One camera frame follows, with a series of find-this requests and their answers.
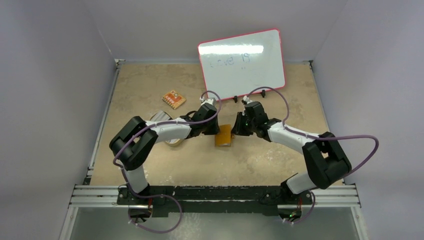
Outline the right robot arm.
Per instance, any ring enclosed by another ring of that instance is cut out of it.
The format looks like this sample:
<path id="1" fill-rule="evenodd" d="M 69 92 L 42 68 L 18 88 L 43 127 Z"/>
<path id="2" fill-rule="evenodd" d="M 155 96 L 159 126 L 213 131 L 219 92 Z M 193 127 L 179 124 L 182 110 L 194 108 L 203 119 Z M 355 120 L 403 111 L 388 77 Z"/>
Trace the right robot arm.
<path id="1" fill-rule="evenodd" d="M 281 183 L 280 196 L 288 204 L 301 193 L 327 189 L 352 170 L 352 165 L 331 132 L 308 134 L 290 128 L 277 118 L 268 118 L 258 101 L 243 101 L 244 111 L 238 112 L 232 134 L 256 135 L 270 143 L 281 144 L 303 155 L 306 171 L 296 173 Z"/>

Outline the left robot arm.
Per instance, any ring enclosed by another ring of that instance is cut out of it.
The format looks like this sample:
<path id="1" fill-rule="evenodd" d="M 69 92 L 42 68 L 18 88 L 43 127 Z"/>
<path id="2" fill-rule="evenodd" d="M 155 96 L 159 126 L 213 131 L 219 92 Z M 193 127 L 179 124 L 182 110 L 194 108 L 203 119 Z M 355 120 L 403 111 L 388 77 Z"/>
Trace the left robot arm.
<path id="1" fill-rule="evenodd" d="M 202 103 L 192 116 L 182 115 L 167 121 L 145 121 L 134 116 L 110 141 L 113 163 L 121 168 L 131 188 L 129 197 L 138 205 L 149 199 L 149 183 L 144 163 L 154 145 L 170 140 L 186 140 L 201 134 L 219 133 L 218 110 L 212 103 Z"/>

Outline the yellow leather card holder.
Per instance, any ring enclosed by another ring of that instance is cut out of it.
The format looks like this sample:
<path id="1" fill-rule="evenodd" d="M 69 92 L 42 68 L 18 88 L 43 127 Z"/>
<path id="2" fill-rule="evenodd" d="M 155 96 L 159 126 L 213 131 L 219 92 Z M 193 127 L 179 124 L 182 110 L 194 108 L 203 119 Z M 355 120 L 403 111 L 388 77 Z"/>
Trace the yellow leather card holder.
<path id="1" fill-rule="evenodd" d="M 219 125 L 219 133 L 215 135 L 214 145 L 216 147 L 230 147 L 232 139 L 232 126 L 230 124 Z"/>

